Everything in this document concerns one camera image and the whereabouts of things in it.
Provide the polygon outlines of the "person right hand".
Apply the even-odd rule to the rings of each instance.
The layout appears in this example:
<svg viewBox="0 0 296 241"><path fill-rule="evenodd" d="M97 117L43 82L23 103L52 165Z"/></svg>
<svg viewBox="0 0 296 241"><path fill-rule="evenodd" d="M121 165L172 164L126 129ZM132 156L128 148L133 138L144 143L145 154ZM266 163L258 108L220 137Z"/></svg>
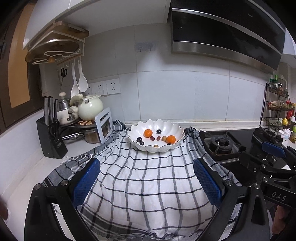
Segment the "person right hand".
<svg viewBox="0 0 296 241"><path fill-rule="evenodd" d="M295 240L295 210L278 205L271 232L273 235L285 237L285 240Z"/></svg>

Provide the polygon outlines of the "person hand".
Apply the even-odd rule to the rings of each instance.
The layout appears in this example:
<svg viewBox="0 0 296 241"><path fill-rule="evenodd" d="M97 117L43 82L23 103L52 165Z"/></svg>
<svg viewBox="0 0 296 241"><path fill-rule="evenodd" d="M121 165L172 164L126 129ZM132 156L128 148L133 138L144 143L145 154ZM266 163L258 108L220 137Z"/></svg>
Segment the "person hand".
<svg viewBox="0 0 296 241"><path fill-rule="evenodd" d="M8 218L10 216L10 212L6 206L5 201L2 198L0 198L0 216L5 222L8 221Z"/></svg>

